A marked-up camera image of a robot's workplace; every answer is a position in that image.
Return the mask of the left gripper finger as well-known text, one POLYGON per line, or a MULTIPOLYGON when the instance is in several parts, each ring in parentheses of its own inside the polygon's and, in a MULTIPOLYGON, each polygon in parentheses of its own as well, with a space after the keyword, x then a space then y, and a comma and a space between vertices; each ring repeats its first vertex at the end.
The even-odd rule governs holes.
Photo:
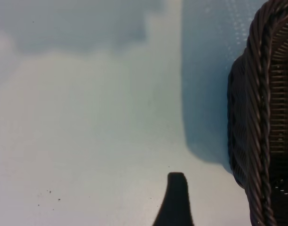
POLYGON ((167 188, 154 226, 193 226, 188 184, 182 172, 168 174, 167 188))

